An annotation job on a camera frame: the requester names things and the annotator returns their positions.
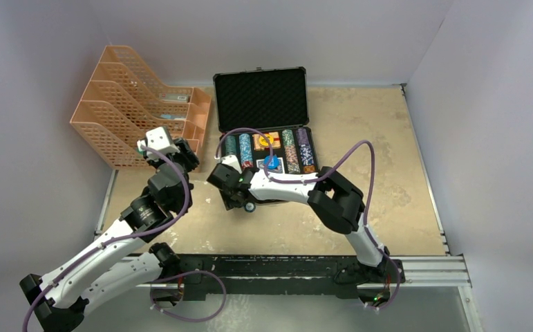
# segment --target beige table surface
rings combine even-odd
[[[317,158],[334,165],[358,140],[376,151],[376,179],[369,220],[393,255],[444,255],[440,231],[399,88],[309,88],[308,103]],[[193,206],[175,226],[156,237],[176,252],[217,254],[353,255],[343,235],[328,230],[307,205],[258,206],[255,212],[225,211],[219,192],[205,182],[220,133],[211,110]],[[364,193],[370,154],[364,145],[339,171]],[[137,197],[151,170],[121,170],[111,192],[104,229]]]

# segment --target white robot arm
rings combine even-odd
[[[47,332],[72,331],[108,299],[138,284],[176,274],[178,257],[165,243],[152,245],[150,252],[130,263],[122,259],[156,237],[156,234],[139,234],[161,228],[174,219],[172,212],[181,211],[184,192],[193,187],[188,183],[188,173],[197,167],[199,160],[186,140],[172,140],[164,127],[148,131],[138,146],[159,151],[181,174],[157,155],[147,154],[145,159],[157,172],[121,217],[65,264],[45,275],[28,275],[20,281],[27,300],[31,304],[36,302],[34,313]],[[179,175],[187,181],[187,187]]]
[[[207,181],[219,188],[226,209],[245,208],[253,211],[256,204],[289,201],[309,205],[323,224],[334,232],[345,234],[361,264],[378,267],[382,264],[384,245],[369,225],[364,225],[363,194],[339,172],[327,179],[310,182],[325,174],[269,174],[263,170],[241,168],[236,156],[226,156],[218,161]],[[333,196],[327,192],[333,190]]]

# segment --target poker chip case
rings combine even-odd
[[[305,68],[215,74],[213,81],[220,132],[249,127],[267,134],[275,147],[274,154],[282,162],[270,172],[319,171],[311,129],[306,126],[309,112]],[[221,147],[221,155],[228,154],[235,154],[242,168],[262,168],[270,150],[264,139],[252,132],[234,133]]]

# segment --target gray wall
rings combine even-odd
[[[533,331],[533,0],[456,1],[407,99],[487,331]]]
[[[90,241],[111,170],[68,121],[105,44],[87,1],[0,1],[0,331]]]
[[[452,0],[91,0],[160,78],[305,66],[311,84],[409,80]]]

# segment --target black foam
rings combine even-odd
[[[216,74],[218,126],[274,129],[309,123],[303,67]]]

